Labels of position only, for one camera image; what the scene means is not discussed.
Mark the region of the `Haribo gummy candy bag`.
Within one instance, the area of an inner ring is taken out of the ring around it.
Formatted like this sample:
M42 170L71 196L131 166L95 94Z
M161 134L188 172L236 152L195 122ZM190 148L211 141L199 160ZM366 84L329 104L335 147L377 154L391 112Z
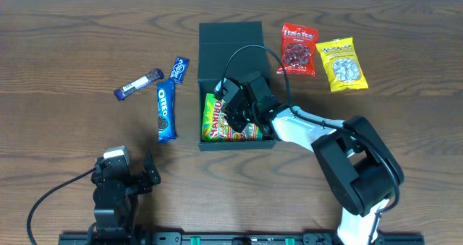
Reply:
M224 100L217 100L214 94L207 93L202 122L202 141L204 142L246 142L261 141L263 135L254 124L248 124L242 132L234 131L221 111Z

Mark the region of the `blue Oreo cookie pack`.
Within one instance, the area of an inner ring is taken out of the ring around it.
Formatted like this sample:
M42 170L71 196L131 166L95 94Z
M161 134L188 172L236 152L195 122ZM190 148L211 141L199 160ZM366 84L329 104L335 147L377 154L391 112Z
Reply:
M175 84L171 79L157 84L158 97L158 142L176 139L174 122Z

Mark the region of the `red candy bag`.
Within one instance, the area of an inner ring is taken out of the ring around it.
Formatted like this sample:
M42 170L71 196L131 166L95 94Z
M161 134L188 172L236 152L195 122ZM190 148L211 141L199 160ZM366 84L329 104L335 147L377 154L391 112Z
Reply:
M314 54L319 31L302 25L285 22L282 30L281 61L278 74L315 76Z

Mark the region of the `yellow candy bag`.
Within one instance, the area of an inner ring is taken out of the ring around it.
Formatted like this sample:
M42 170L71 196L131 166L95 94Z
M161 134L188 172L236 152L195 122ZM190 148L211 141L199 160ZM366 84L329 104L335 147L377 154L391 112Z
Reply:
M331 92L368 89L352 37L317 43Z

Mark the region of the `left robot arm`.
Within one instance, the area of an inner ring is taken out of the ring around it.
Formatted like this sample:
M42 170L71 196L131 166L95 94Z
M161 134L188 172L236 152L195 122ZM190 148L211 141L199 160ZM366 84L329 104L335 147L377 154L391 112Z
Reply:
M95 184L95 222L87 233L87 244L150 244L151 235L135 224L138 197L153 191L161 177L150 150L144 170L131 173L127 148L113 147L96 159L91 181Z

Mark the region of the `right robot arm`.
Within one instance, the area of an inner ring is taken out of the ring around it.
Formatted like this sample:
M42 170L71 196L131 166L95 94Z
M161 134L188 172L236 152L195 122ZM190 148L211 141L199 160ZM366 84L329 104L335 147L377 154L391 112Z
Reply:
M325 119L290 102L281 103L260 72L238 80L222 77L214 89L227 123L236 131L248 124L262 134L297 144L315 154L343 208L336 235L343 244L374 244L383 213L399 201L404 174L363 116Z

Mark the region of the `blue Eclipse mint pack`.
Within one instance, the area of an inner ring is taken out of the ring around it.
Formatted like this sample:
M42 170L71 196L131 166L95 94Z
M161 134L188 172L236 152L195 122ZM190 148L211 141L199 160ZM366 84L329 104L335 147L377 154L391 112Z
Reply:
M187 68L190 64L190 60L181 56L176 57L174 65L171 68L171 74L169 79L171 79L176 84L182 84L184 77L187 72Z

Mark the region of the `dark green gift box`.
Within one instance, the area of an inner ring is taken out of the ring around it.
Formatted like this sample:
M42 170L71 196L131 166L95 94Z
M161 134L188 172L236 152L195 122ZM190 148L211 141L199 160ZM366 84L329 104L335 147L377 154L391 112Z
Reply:
M271 68L263 46L260 21L199 24L200 116L204 114L206 95L214 92L222 74L243 84L256 79L263 89L252 85L255 93L271 94Z

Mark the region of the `purple white candy bar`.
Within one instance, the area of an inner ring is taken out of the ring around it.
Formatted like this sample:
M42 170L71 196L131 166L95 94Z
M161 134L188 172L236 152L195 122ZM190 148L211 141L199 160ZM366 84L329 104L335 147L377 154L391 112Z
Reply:
M118 101L125 100L138 90L163 78L163 72L159 68L155 68L151 72L148 72L146 75L142 76L141 78L123 86L122 88L116 89L114 91L114 96Z

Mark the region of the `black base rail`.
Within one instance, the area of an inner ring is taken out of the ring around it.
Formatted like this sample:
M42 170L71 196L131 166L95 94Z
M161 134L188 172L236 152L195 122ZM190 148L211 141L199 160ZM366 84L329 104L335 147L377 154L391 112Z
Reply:
M181 234L178 232L152 233L142 241L130 239L107 239L94 237L88 240L88 234L61 234L59 245L80 244L152 244L152 245L341 245L341 239L332 232L305 233L300 235L264 235L264 234ZM373 244L379 245L424 245L425 239L417 234L378 234Z

